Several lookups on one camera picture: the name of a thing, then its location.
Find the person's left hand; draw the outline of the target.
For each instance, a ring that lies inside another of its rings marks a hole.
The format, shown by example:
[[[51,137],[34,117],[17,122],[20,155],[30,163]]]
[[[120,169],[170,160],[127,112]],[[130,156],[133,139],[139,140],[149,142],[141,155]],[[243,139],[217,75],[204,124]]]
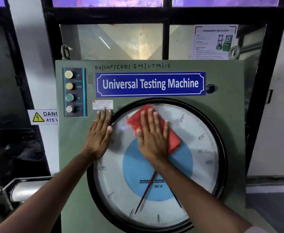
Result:
[[[87,160],[91,163],[99,160],[106,152],[109,143],[106,143],[106,130],[110,125],[112,110],[106,110],[106,118],[104,126],[101,129],[101,111],[97,111],[96,116],[96,129],[94,133],[90,133],[90,129],[87,133],[85,144],[82,148],[81,154],[86,156]]]

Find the person's right hand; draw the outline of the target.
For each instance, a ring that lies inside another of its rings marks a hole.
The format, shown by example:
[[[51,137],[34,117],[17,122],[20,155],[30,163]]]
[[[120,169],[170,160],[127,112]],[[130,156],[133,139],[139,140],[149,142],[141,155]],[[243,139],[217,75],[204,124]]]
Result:
[[[167,159],[168,140],[163,138],[163,130],[160,127],[160,116],[153,109],[156,133],[150,133],[148,125],[148,113],[145,111],[140,113],[140,121],[143,131],[143,146],[139,146],[140,152],[153,165],[157,161]]]

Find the red cleaning cloth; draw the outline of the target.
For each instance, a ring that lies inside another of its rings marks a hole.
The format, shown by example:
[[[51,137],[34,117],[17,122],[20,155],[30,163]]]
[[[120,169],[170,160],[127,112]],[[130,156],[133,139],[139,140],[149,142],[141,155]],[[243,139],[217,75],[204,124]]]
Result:
[[[136,136],[136,130],[138,128],[142,129],[141,121],[140,121],[140,113],[142,111],[145,111],[145,113],[148,113],[148,109],[153,108],[153,106],[147,104],[142,106],[136,113],[134,113],[132,116],[130,116],[126,123],[133,129],[135,136]],[[178,135],[171,129],[168,129],[168,154],[171,155],[174,153],[179,146],[181,145],[181,139],[178,137]]]

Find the person's left forearm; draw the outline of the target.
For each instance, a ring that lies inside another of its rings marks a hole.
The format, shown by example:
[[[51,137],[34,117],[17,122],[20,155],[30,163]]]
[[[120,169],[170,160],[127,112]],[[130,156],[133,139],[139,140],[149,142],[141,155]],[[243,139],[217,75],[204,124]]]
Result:
[[[74,188],[100,152],[82,152],[0,224],[0,233],[51,233]]]

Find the person's right forearm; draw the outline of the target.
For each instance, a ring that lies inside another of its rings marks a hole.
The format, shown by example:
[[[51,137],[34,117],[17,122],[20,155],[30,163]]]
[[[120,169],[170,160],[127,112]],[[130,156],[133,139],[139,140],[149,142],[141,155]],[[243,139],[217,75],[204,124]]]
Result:
[[[149,152],[144,156],[177,196],[200,233],[267,233],[260,227],[254,227],[187,177],[168,160],[167,156]]]

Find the small white red label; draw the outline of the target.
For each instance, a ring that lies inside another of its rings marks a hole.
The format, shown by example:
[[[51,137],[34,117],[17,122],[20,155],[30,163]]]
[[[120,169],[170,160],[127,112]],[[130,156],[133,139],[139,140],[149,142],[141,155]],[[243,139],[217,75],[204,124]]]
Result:
[[[102,110],[106,108],[113,110],[113,100],[93,100],[92,109],[93,110]]]

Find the green machine control cabinet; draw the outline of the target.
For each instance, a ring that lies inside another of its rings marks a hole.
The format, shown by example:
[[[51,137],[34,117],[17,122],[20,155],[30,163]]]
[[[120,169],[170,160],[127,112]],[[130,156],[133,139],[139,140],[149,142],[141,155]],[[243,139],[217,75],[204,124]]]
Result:
[[[113,133],[61,213],[62,233],[245,233],[245,64],[58,60],[60,168],[95,113]]]

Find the blue machine name sign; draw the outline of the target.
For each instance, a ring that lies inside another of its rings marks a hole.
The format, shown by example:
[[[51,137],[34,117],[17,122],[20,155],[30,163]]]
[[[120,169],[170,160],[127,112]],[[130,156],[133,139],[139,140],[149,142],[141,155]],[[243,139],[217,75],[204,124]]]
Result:
[[[206,95],[205,81],[205,72],[95,73],[98,98]]]

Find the large round dial gauge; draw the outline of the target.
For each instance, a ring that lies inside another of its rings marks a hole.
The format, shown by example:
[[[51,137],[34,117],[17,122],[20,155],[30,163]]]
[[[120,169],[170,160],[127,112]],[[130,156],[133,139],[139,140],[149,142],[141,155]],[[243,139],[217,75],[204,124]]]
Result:
[[[224,143],[212,122],[193,106],[172,98],[148,98],[119,109],[111,119],[113,134],[104,156],[87,170],[94,203],[102,215],[126,233],[183,233],[194,226],[185,209],[138,147],[127,119],[144,105],[153,106],[181,139],[169,160],[213,196],[221,196],[227,173]]]

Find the push button control panel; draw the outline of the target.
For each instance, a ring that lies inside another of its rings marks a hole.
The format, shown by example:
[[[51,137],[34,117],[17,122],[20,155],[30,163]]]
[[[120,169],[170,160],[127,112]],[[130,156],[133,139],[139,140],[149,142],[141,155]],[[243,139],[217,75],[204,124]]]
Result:
[[[86,69],[62,68],[64,117],[87,117]]]

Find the white yellow warning sign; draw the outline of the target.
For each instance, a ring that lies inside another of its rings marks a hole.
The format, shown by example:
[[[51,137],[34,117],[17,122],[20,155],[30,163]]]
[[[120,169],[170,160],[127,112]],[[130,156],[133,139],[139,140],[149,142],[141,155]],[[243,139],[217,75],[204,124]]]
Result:
[[[57,109],[27,110],[31,125],[58,125]]]

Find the red dial pointer needle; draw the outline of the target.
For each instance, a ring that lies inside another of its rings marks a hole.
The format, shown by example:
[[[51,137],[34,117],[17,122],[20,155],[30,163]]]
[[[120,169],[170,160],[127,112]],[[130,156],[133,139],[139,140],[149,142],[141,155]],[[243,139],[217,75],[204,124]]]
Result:
[[[144,193],[143,193],[143,195],[142,195],[142,197],[141,197],[141,200],[140,200],[140,202],[139,202],[139,204],[138,204],[138,206],[137,206],[137,208],[136,208],[135,214],[136,214],[137,211],[139,210],[140,205],[142,204],[142,202],[143,202],[143,200],[144,200],[144,198],[145,198],[145,196],[146,196],[146,194],[147,194],[149,188],[150,188],[151,185],[153,184],[153,181],[154,181],[156,175],[157,175],[157,171],[154,171],[154,173],[153,173],[153,175],[152,175],[152,177],[151,177],[151,179],[150,179],[150,181],[149,181],[149,183],[148,183],[148,185],[147,185],[147,187],[146,187],[146,189],[145,189],[145,191],[144,191]]]

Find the metal lifting eye bolt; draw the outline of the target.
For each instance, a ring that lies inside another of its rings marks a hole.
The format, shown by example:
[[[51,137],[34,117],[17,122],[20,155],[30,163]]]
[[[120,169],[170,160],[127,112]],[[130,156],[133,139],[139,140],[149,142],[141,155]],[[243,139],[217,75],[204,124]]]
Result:
[[[62,55],[62,60],[71,60],[70,48],[67,45],[62,44],[60,51]]]
[[[238,45],[231,47],[228,52],[228,59],[238,60],[239,57],[240,57],[240,47]]]

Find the grey metal cylinder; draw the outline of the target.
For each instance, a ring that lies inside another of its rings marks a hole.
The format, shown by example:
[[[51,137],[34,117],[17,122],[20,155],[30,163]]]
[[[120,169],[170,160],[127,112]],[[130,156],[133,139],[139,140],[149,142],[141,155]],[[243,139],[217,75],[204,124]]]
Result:
[[[4,198],[8,208],[14,210],[53,177],[41,176],[12,179],[8,184],[0,187],[0,196]]]

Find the white instruction poster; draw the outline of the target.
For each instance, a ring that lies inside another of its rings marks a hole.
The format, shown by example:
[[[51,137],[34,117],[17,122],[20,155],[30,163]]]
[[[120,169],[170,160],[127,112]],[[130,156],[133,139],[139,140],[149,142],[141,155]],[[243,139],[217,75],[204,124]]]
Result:
[[[237,31],[237,24],[195,25],[193,60],[228,60]]]

